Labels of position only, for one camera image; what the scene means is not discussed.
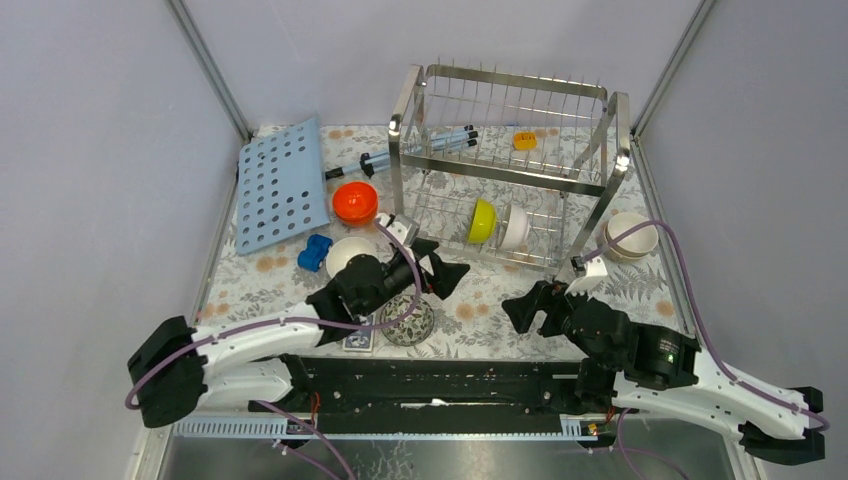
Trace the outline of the yellow green bowl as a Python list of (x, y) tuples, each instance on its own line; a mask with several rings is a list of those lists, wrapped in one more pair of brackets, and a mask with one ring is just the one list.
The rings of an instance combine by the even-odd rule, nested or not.
[(467, 234), (467, 243), (479, 245), (486, 243), (494, 234), (497, 224), (495, 207), (483, 198), (475, 202)]

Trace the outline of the white ceramic bowl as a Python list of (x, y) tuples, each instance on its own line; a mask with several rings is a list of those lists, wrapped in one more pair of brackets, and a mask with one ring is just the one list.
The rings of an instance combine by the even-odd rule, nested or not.
[(518, 248), (525, 243), (529, 230), (530, 220), (527, 212), (517, 204), (510, 204), (498, 248), (501, 250)]

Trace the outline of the white ribbed bowl front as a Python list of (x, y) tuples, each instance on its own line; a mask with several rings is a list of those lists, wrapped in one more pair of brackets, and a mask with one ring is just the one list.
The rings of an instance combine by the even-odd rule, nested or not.
[(335, 242), (324, 259), (324, 266), (330, 278), (335, 277), (358, 255), (377, 256), (373, 242), (366, 238), (351, 236)]

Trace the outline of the orange plastic bowl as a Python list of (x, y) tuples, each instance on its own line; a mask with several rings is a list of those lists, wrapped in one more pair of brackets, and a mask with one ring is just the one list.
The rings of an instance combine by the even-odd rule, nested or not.
[(370, 225), (378, 212), (376, 189), (366, 182), (353, 181), (340, 186), (331, 201), (336, 217), (349, 227)]

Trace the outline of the beige floral bowl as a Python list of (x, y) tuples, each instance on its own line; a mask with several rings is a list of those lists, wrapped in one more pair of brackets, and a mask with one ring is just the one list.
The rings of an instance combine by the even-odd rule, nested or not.
[(654, 227), (641, 229), (612, 246), (605, 255), (616, 262), (633, 263), (646, 258), (657, 246)]
[[(614, 240), (629, 230), (648, 221), (648, 218), (633, 212), (614, 214), (604, 230), (607, 240)], [(659, 243), (659, 233), (653, 225), (642, 227), (624, 236), (612, 249), (627, 257), (640, 258), (650, 254)]]

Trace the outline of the stainless steel dish rack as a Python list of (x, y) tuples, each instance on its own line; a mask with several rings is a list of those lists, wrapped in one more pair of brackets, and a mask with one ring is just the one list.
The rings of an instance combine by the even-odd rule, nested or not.
[[(513, 135), (537, 128), (588, 127), (590, 140), (572, 163), (522, 160)], [(629, 96), (600, 85), (503, 73), (496, 70), (436, 63), (409, 68), (388, 122), (393, 211), (405, 212), (404, 167), (595, 198), (595, 204), (572, 240), (565, 259), (548, 268), (559, 279), (571, 274), (570, 262), (580, 255), (631, 169)], [(485, 261), (509, 263), (491, 255), (504, 218), (484, 244), (448, 248)]]

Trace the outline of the beige floral bowl front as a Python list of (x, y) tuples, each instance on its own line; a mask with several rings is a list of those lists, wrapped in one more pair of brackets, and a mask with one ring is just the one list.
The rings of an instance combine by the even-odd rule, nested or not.
[[(633, 212), (614, 214), (604, 230), (607, 240), (614, 240), (629, 230), (648, 221), (648, 218)], [(624, 236), (612, 249), (627, 257), (640, 258), (650, 254), (659, 243), (659, 233), (653, 225), (642, 227)]]

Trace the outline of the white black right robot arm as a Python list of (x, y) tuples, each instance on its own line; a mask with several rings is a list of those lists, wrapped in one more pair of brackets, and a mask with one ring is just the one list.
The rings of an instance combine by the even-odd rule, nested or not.
[(823, 432), (811, 417), (823, 410), (814, 387), (776, 387), (720, 367), (698, 340), (660, 325), (631, 320), (560, 282), (538, 281), (501, 304), (519, 334), (538, 313), (538, 334), (563, 336), (584, 353), (565, 398), (578, 412), (648, 411), (712, 430), (758, 459), (785, 466), (826, 456)]

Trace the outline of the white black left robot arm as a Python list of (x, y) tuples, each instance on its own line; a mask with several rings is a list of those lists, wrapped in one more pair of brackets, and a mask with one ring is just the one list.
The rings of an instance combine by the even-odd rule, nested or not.
[(173, 424), (205, 404), (269, 402), (296, 411), (309, 401), (307, 380), (289, 373), (282, 356), (313, 350), (366, 331), (364, 317), (408, 288), (413, 300), (452, 295), (467, 263), (442, 260), (435, 241), (392, 245), (381, 261), (367, 249), (335, 244), (326, 262), (336, 267), (321, 289), (291, 309), (218, 327), (193, 327), (182, 316), (162, 321), (130, 356), (132, 386), (124, 400), (143, 424)]

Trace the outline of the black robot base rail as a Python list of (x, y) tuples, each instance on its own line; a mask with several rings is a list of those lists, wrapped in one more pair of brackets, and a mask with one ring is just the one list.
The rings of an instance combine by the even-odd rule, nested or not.
[(283, 358), (294, 388), (274, 407), (331, 434), (553, 434), (563, 416), (611, 421), (613, 376), (571, 361)]

